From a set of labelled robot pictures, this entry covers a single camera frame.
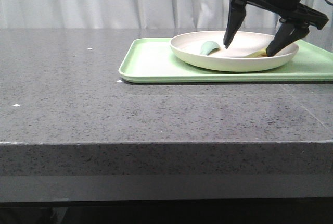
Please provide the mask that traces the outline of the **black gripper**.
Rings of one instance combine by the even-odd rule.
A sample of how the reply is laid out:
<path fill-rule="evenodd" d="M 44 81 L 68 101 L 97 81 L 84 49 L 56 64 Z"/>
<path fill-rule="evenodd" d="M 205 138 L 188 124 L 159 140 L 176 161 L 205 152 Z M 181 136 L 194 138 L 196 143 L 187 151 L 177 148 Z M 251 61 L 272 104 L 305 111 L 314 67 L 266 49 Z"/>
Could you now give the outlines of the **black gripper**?
<path fill-rule="evenodd" d="M 223 43 L 229 48 L 246 16 L 246 4 L 271 11 L 281 16 L 281 26 L 266 48 L 272 57 L 291 43 L 306 37 L 309 25 L 322 29 L 328 17 L 313 8 L 300 3 L 301 0 L 229 0 L 228 22 Z"/>

